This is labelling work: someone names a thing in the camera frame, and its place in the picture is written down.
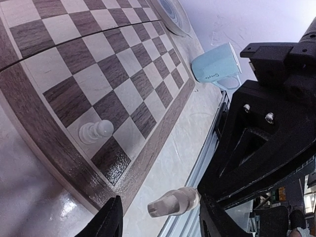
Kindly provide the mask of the white chess bishop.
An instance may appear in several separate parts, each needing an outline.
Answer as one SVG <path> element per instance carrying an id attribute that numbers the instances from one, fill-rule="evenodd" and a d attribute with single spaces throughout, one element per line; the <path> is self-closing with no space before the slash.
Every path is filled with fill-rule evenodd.
<path id="1" fill-rule="evenodd" d="M 201 195 L 196 188 L 182 187 L 165 193 L 147 206 L 152 218 L 178 216 L 197 207 Z"/>

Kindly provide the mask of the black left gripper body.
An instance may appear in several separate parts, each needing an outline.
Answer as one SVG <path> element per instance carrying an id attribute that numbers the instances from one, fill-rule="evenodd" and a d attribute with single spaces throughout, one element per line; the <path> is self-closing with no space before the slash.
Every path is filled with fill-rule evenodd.
<path id="1" fill-rule="evenodd" d="M 256 80 L 231 100 L 223 132 L 197 190 L 238 205 L 279 186 L 316 152 L 316 25 L 299 42 L 249 44 Z"/>

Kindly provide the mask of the white chess pawn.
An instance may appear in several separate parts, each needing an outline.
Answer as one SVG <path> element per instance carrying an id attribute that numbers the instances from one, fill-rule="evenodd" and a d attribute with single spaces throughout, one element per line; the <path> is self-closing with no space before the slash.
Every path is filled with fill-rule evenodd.
<path id="1" fill-rule="evenodd" d="M 79 129 L 79 139 L 86 145 L 94 144 L 100 139 L 109 138 L 114 132 L 114 126 L 109 120 L 89 122 Z"/>

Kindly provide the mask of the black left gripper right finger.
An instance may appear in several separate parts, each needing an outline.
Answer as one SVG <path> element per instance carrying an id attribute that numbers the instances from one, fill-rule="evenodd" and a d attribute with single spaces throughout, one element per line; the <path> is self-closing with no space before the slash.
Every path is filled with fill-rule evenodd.
<path id="1" fill-rule="evenodd" d="M 209 195 L 202 194 L 199 213 L 202 237 L 252 237 Z"/>

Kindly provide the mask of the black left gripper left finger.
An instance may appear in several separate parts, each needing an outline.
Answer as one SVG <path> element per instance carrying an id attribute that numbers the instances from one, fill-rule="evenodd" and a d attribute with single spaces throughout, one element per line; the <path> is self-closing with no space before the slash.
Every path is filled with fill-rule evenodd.
<path id="1" fill-rule="evenodd" d="M 123 207 L 120 196 L 110 198 L 76 237 L 122 237 Z"/>

